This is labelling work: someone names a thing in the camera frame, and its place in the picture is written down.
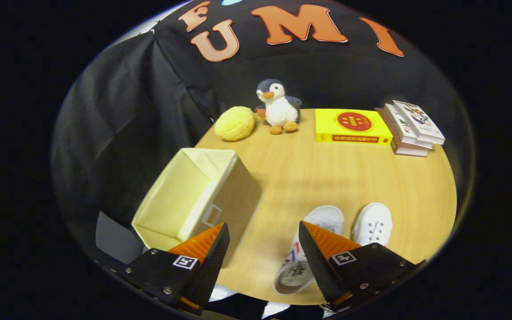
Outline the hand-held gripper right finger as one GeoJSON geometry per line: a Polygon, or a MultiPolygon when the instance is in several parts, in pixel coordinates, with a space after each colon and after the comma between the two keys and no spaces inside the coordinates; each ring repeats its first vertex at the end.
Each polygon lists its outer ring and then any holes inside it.
{"type": "Polygon", "coordinates": [[[306,221],[299,223],[299,240],[327,309],[333,312],[373,302],[425,265],[425,260],[411,263],[380,243],[361,246],[306,221]]]}

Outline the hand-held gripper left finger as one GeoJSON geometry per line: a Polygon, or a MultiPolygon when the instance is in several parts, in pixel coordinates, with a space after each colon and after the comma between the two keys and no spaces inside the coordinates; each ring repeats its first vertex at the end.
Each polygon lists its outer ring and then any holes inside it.
{"type": "Polygon", "coordinates": [[[219,277],[230,235],[223,222],[167,250],[151,248],[122,268],[122,279],[181,312],[201,315],[219,277]]]}

